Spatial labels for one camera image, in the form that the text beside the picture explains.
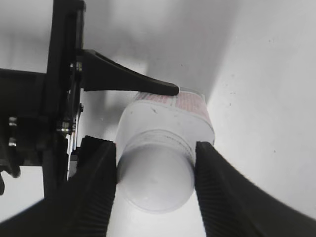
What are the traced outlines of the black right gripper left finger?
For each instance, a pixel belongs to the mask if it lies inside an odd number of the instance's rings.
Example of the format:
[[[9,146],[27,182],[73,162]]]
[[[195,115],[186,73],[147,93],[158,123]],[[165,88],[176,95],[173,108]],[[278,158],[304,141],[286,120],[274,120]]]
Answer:
[[[4,221],[2,237],[104,237],[116,193],[116,145],[86,136],[81,164],[61,189]]]

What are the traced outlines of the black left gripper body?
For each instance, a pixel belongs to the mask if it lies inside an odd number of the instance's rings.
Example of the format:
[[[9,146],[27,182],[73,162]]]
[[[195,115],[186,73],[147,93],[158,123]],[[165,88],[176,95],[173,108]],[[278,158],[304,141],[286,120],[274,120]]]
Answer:
[[[80,114],[84,12],[82,0],[54,1],[45,73],[0,71],[0,169],[17,178],[22,166],[40,166],[45,197],[67,179],[67,135],[75,135]]]

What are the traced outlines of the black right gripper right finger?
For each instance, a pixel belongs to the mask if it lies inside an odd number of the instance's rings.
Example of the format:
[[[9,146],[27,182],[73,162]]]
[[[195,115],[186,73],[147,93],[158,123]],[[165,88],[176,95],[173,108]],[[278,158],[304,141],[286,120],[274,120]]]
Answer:
[[[316,221],[275,199],[208,142],[196,143],[195,189],[208,237],[314,237]]]

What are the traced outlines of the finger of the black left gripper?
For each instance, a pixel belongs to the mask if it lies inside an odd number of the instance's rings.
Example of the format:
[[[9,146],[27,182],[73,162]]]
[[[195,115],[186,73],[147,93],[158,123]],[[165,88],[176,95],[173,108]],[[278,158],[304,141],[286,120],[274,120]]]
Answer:
[[[94,50],[82,52],[82,88],[84,91],[139,91],[167,96],[179,93],[175,84],[137,73]]]
[[[71,138],[68,150],[68,178],[73,177],[77,172],[79,153],[80,146],[77,146],[76,140]]]

